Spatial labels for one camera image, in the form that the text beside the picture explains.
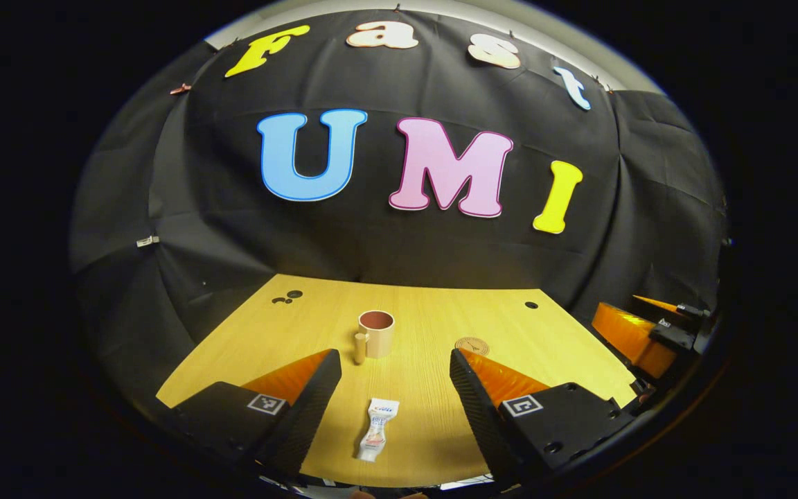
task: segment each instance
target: pink letter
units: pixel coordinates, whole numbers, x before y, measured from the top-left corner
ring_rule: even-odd
[[[470,180],[468,194],[457,203],[457,208],[474,217],[494,218],[501,214],[497,196],[504,158],[513,150],[513,140],[500,133],[481,132],[457,158],[443,124],[427,118],[405,118],[396,127],[405,134],[405,166],[399,190],[390,195],[390,206],[427,208],[430,205],[430,198],[424,195],[424,174],[427,174],[440,209],[452,206]]]

